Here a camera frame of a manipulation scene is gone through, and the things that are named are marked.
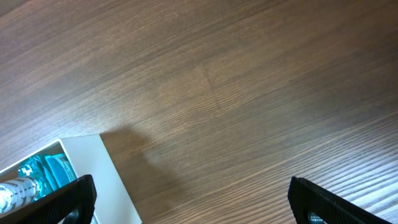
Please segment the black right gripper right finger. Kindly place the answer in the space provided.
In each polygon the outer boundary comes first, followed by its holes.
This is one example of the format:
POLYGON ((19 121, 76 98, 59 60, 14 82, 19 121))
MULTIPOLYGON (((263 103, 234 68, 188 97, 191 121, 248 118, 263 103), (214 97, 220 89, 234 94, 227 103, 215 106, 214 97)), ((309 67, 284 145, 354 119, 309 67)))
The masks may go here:
POLYGON ((302 177, 292 177, 288 200, 299 224, 391 224, 302 177))

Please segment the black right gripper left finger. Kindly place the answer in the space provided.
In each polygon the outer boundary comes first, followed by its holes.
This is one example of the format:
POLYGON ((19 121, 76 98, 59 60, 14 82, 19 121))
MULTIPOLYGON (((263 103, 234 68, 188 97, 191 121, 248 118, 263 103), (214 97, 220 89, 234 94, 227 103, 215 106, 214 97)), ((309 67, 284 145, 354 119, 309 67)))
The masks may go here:
POLYGON ((97 194, 91 175, 84 175, 51 194, 1 218, 8 224, 90 224, 97 194))

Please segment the blue mouthwash bottle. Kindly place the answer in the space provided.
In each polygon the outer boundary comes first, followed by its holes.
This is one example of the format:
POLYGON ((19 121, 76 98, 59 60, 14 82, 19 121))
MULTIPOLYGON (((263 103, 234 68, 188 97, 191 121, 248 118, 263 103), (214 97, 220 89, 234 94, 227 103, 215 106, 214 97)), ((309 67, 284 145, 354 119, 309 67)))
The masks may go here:
POLYGON ((76 179, 65 154, 39 154, 24 160, 18 176, 1 182, 1 213, 24 207, 76 179))

